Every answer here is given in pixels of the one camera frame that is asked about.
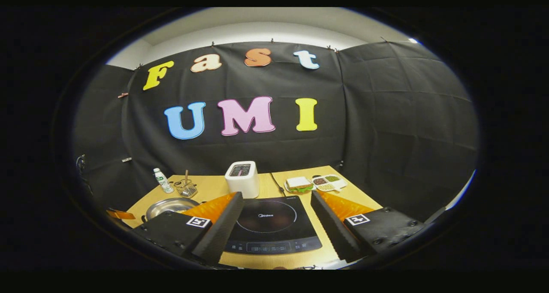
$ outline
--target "metal bowl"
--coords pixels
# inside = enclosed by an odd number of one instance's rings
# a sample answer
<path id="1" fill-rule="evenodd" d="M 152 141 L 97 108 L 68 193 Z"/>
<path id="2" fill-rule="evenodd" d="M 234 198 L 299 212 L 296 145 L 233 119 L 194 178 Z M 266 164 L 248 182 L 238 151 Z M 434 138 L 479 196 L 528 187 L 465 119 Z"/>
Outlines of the metal bowl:
<path id="1" fill-rule="evenodd" d="M 184 197 L 163 199 L 162 201 L 154 203 L 149 207 L 149 209 L 147 209 L 147 220 L 151 220 L 165 211 L 186 211 L 187 209 L 191 209 L 198 205 L 198 202 L 193 201 L 192 199 L 185 199 Z"/>

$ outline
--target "cable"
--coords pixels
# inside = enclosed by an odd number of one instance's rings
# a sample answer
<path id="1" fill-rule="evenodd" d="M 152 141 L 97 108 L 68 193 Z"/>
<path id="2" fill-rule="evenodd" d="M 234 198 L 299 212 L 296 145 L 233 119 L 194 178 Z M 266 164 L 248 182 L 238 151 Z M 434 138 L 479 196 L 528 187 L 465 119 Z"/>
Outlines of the cable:
<path id="1" fill-rule="evenodd" d="M 274 183 L 277 185 L 278 191 L 280 191 L 284 196 L 286 196 L 286 193 L 284 192 L 284 189 L 282 189 L 282 187 L 280 187 L 280 185 L 278 185 L 278 182 L 276 182 L 276 179 L 275 179 L 275 177 L 273 176 L 273 173 L 270 172 L 269 174 L 271 174 L 271 177 L 272 177 Z"/>
<path id="2" fill-rule="evenodd" d="M 82 182 L 84 183 L 84 185 L 86 185 L 86 187 L 88 188 L 88 191 L 94 195 L 94 192 L 92 191 L 92 187 L 90 186 L 90 182 L 88 182 L 87 179 L 84 178 L 83 176 L 83 173 L 84 173 L 84 168 L 85 168 L 85 165 L 86 165 L 86 155 L 83 154 L 82 156 L 79 156 L 78 158 L 76 158 L 76 171 L 78 172 L 78 175 L 80 176 L 80 179 L 82 180 Z"/>

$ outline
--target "letter u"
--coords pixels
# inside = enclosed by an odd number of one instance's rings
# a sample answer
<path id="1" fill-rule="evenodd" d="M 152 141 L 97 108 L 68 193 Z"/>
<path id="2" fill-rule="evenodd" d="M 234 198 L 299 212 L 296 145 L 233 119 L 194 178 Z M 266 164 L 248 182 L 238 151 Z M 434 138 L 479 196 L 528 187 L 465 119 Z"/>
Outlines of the letter u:
<path id="1" fill-rule="evenodd" d="M 181 125 L 181 112 L 183 107 L 174 106 L 166 109 L 164 115 L 168 117 L 168 128 L 173 137 L 180 140 L 190 140 L 198 137 L 204 131 L 204 114 L 202 108 L 206 106 L 204 102 L 191 103 L 187 108 L 193 113 L 194 127 L 186 130 Z"/>

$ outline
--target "sandwich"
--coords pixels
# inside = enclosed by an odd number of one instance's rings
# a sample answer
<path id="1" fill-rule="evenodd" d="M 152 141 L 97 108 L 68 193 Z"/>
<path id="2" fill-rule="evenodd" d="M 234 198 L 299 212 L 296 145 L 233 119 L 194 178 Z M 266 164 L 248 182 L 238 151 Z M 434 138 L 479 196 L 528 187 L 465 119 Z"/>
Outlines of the sandwich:
<path id="1" fill-rule="evenodd" d="M 288 191 L 291 193 L 305 193 L 314 188 L 313 183 L 303 176 L 288 178 L 286 180 L 286 185 L 288 186 Z"/>

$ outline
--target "pink letter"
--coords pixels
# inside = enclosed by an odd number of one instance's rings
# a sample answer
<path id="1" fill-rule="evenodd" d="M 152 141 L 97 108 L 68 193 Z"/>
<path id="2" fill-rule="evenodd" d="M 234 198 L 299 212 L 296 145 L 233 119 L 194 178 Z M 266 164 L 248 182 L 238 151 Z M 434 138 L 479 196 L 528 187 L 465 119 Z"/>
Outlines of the pink letter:
<path id="1" fill-rule="evenodd" d="M 235 128 L 236 121 L 242 131 L 247 133 L 250 130 L 251 121 L 255 119 L 254 132 L 271 132 L 275 130 L 271 123 L 271 113 L 269 113 L 269 104 L 273 101 L 271 97 L 255 98 L 247 110 L 236 100 L 223 100 L 217 106 L 223 110 L 223 118 L 225 120 L 225 129 L 221 131 L 222 135 L 230 136 L 238 133 Z"/>

